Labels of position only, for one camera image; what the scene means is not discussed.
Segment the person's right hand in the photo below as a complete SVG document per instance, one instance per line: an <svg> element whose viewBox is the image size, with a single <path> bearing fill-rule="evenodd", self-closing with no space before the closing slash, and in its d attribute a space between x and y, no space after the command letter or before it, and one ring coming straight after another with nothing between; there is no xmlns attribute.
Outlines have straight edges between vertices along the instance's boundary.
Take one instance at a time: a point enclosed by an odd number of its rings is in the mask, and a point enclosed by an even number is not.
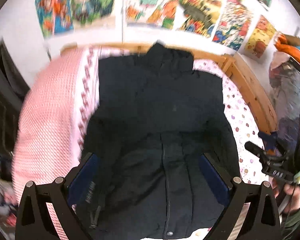
<svg viewBox="0 0 300 240"><path fill-rule="evenodd" d="M282 201L281 204L284 204L282 207L278 205L278 212L280 215L296 213L300 210L300 186L283 184L283 182L277 182L275 178L272 178L271 187L273 189L275 198L277 198L281 194L284 195L284 199L287 197L285 202Z"/></svg>

